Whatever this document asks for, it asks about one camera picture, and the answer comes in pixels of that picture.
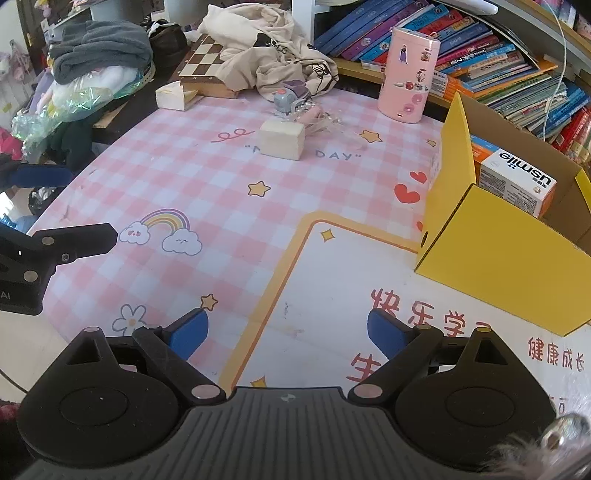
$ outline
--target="red heart print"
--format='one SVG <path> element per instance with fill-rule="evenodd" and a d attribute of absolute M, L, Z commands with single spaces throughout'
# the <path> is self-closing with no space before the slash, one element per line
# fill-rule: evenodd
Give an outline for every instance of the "red heart print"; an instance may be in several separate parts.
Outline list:
<path fill-rule="evenodd" d="M 401 203 L 417 203 L 421 199 L 418 192 L 409 192 L 407 186 L 402 183 L 394 187 L 394 194 Z"/>
<path fill-rule="evenodd" d="M 412 171 L 410 173 L 410 176 L 413 180 L 416 180 L 419 183 L 425 183 L 427 181 L 427 176 L 422 171 L 420 171 L 418 173 L 415 171 Z"/>

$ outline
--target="small toy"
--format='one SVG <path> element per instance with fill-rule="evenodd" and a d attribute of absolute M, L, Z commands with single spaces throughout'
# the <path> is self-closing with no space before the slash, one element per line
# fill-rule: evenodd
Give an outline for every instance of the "small toy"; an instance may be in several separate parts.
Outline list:
<path fill-rule="evenodd" d="M 289 82 L 281 82 L 281 84 L 283 88 L 277 90 L 273 97 L 275 108 L 281 113 L 291 113 L 294 102 L 307 99 L 311 96 L 306 83 L 302 80 L 291 80 Z"/>
<path fill-rule="evenodd" d="M 305 126 L 298 122 L 267 120 L 258 133 L 263 155 L 299 160 L 304 150 Z"/>

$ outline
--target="iridescent plastic wrap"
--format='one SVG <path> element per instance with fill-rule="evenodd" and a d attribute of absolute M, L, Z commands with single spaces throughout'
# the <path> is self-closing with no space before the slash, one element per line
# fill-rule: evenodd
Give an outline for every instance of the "iridescent plastic wrap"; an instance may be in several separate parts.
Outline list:
<path fill-rule="evenodd" d="M 36 112 L 20 112 L 12 119 L 12 135 L 22 141 L 28 158 L 62 122 L 86 118 L 111 100 L 134 93 L 142 78 L 138 69 L 115 66 L 90 72 L 68 85 L 54 82 Z"/>
<path fill-rule="evenodd" d="M 341 140 L 352 143 L 354 148 L 365 148 L 365 141 L 343 121 L 339 112 L 325 112 L 322 104 L 311 99 L 300 99 L 292 103 L 291 113 L 282 115 L 275 112 L 276 116 L 286 121 L 298 122 L 306 126 L 306 137 L 326 132 L 332 135 L 340 135 Z"/>

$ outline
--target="table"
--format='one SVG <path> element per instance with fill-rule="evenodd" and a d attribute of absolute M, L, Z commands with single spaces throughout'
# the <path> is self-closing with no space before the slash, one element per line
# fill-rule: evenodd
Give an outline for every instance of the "table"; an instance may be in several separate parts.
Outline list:
<path fill-rule="evenodd" d="M 398 123 L 339 90 L 322 104 L 343 131 L 306 139 L 300 161 L 259 153 L 273 113 L 255 93 L 159 110 L 117 140 L 35 224 L 119 232 L 108 255 L 58 268 L 44 302 L 56 329 L 129 335 L 202 307 L 189 362 L 223 388 L 348 391 L 387 361 L 367 334 L 379 307 L 449 336 L 491 325 L 559 410 L 576 407 L 591 327 L 558 338 L 413 273 L 441 123 Z"/>

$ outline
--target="cloud print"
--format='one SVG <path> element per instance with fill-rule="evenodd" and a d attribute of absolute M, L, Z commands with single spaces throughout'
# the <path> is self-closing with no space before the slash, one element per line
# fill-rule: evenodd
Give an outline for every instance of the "cloud print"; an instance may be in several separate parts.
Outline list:
<path fill-rule="evenodd" d="M 162 241 L 162 249 L 165 252 L 197 255 L 201 251 L 201 247 L 197 234 L 186 228 L 180 228 Z"/>
<path fill-rule="evenodd" d="M 119 240 L 130 244 L 144 245 L 150 240 L 150 233 L 148 227 L 134 222 L 119 234 Z"/>

